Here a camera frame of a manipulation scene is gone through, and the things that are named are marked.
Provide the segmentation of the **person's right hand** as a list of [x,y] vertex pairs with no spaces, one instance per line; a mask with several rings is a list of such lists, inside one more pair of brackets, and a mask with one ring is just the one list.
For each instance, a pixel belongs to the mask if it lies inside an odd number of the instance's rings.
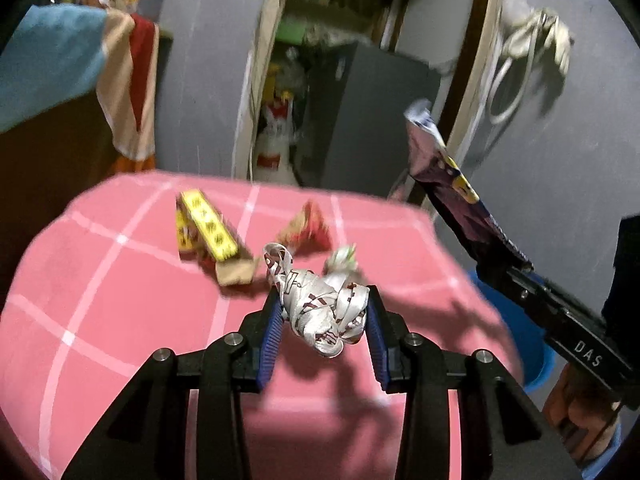
[[622,404],[600,382],[566,364],[542,414],[579,466],[601,456],[620,422]]

